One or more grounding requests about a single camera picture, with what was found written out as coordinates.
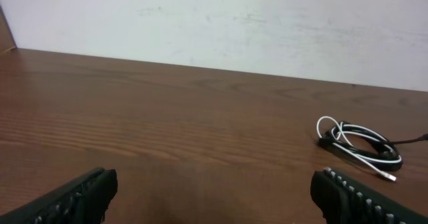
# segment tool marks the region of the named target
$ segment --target cord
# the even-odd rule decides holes
[[[329,119],[333,121],[336,126],[325,132],[324,135],[321,135],[320,123],[323,119]],[[368,165],[371,169],[391,181],[396,181],[397,178],[385,171],[397,171],[403,164],[403,159],[394,145],[428,140],[428,134],[424,134],[423,136],[413,140],[391,142],[384,136],[369,128],[351,124],[345,121],[339,123],[329,116],[323,116],[318,120],[316,123],[316,131],[318,133],[318,137],[320,137],[320,145],[331,144],[339,148],[354,158],[357,158],[364,164]],[[377,151],[377,154],[355,148],[346,137],[346,134],[353,134],[365,139]]]

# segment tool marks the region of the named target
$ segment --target wooden table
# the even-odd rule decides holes
[[[413,138],[428,94],[13,50],[0,56],[0,213],[103,166],[119,180],[106,223],[325,223],[310,179],[333,166],[428,215],[428,143],[399,147],[389,183],[316,146],[323,115]]]

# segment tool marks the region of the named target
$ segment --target table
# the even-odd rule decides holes
[[[316,145],[323,115],[413,138],[428,93],[13,50],[0,56],[0,213],[102,166],[119,182],[106,223],[325,223],[310,180],[332,166],[428,215],[428,143],[401,145],[386,182]]]

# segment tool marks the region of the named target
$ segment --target cable bundle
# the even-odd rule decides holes
[[[326,118],[332,120],[336,126],[325,132],[324,135],[321,135],[320,122]],[[318,120],[316,124],[316,131],[320,137],[319,144],[332,144],[333,146],[362,161],[364,164],[368,165],[370,168],[391,181],[396,181],[397,178],[389,173],[386,173],[385,171],[397,171],[403,164],[403,159],[401,158],[397,148],[395,148],[395,144],[405,144],[428,140],[428,134],[425,134],[413,140],[391,142],[386,137],[371,129],[345,121],[338,123],[335,119],[329,116],[323,116]],[[369,144],[371,144],[371,146],[377,151],[377,154],[355,148],[347,139],[346,134],[353,134],[363,138]]]

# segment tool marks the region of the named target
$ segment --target wooden panel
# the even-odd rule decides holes
[[[13,41],[12,34],[7,26],[6,18],[0,6],[0,53],[13,49],[15,42]]]
[[[399,147],[397,183],[315,144],[323,115],[425,133],[427,93],[25,49],[0,62],[0,213],[103,166],[119,179],[106,223],[325,223],[310,179],[333,166],[428,215],[428,143]]]

